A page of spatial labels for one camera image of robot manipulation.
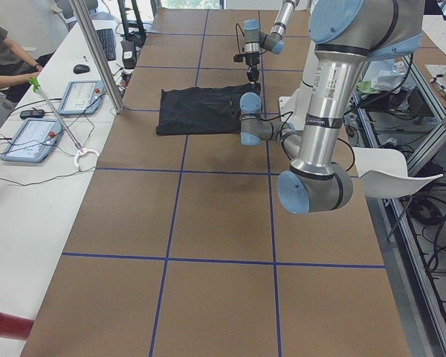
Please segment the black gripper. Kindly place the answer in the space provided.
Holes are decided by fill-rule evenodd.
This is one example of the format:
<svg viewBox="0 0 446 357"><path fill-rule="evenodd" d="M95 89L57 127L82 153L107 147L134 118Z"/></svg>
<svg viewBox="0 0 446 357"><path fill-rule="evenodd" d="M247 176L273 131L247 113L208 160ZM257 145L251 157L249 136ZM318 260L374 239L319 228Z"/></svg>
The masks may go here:
<svg viewBox="0 0 446 357"><path fill-rule="evenodd" d="M245 62L248 66L247 77L250 83L258 82L258 64L259 64L260 54L245 54Z"/></svg>

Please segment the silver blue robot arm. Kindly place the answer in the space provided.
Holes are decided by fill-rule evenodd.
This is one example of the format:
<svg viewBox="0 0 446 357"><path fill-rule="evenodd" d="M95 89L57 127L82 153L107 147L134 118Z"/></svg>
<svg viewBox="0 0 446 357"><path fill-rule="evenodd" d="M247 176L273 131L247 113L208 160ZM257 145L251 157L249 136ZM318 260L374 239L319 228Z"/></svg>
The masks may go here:
<svg viewBox="0 0 446 357"><path fill-rule="evenodd" d="M332 154L346 106L363 66L415 52L421 43L423 1L318 1L309 21L318 64L305 126L261 117L253 92L240 101L241 142L276 141L290 158L277 179L277 194L290 213L335 210L352 197L350 175Z"/></svg>
<svg viewBox="0 0 446 357"><path fill-rule="evenodd" d="M282 52L285 45L283 37L299 3L299 0L283 1L269 33L262 32L259 29L259 21L257 19L244 21L242 30L244 45L241 57L245 59L248 67L247 77L250 83L256 83L259 79L258 64L260 63L261 49L273 54Z"/></svg>

